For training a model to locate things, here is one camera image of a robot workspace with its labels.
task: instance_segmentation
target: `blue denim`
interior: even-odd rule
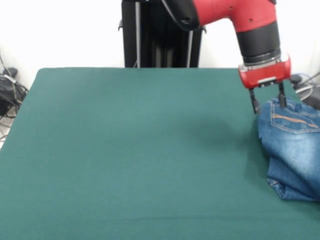
[[[269,156],[267,182],[284,200],[320,200],[320,111],[287,99],[261,106],[258,135]]]

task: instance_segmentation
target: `green table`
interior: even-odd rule
[[[236,69],[42,69],[0,152],[0,239],[319,239],[267,165]]]

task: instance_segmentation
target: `white wall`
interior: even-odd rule
[[[281,47],[291,56],[292,71],[316,73],[320,70],[317,2],[279,0],[277,15]],[[44,67],[124,66],[120,0],[2,0],[0,18],[3,59],[19,69],[19,79],[27,87]],[[231,22],[208,25],[199,66],[237,67],[241,62]]]

